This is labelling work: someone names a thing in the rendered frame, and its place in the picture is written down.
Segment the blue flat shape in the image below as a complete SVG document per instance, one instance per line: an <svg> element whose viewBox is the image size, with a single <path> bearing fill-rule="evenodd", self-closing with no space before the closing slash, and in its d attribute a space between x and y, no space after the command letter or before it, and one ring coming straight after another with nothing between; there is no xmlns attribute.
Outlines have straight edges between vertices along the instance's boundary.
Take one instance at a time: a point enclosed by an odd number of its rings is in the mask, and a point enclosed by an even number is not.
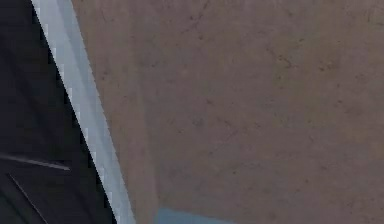
<svg viewBox="0 0 384 224"><path fill-rule="evenodd" d="M160 208L156 215L156 224L234 224L216 218L177 211L169 208Z"/></svg>

